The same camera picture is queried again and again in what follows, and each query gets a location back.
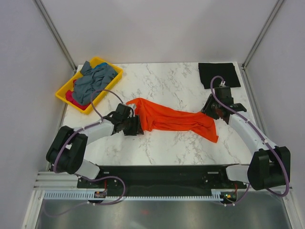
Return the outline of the orange t shirt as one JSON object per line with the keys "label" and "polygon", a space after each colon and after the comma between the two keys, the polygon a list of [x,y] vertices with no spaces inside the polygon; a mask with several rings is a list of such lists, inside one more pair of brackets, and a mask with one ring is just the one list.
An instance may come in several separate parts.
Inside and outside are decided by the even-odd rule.
{"label": "orange t shirt", "polygon": [[127,104],[136,106],[135,114],[140,117],[144,131],[193,131],[213,143],[218,141],[214,120],[202,112],[177,111],[144,98],[135,98]]}

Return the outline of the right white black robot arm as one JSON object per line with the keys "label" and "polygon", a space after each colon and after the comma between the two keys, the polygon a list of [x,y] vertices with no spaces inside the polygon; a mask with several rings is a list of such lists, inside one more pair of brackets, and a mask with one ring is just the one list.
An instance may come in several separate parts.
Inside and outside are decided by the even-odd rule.
{"label": "right white black robot arm", "polygon": [[289,190],[290,151],[271,141],[251,120],[242,104],[226,98],[228,105],[210,94],[202,112],[213,119],[224,120],[243,140],[252,154],[249,164],[231,165],[218,176],[222,187],[228,188],[235,181],[250,184],[255,190],[285,186]]}

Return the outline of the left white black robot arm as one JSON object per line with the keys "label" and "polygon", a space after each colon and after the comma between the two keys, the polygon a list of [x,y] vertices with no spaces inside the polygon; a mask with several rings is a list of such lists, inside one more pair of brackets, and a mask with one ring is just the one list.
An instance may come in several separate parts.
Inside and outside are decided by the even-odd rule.
{"label": "left white black robot arm", "polygon": [[84,159],[86,146],[104,137],[123,132],[125,136],[142,135],[136,104],[118,104],[115,111],[84,127],[62,126],[57,132],[46,160],[56,173],[66,172],[88,179],[93,187],[101,187],[105,177],[100,167]]}

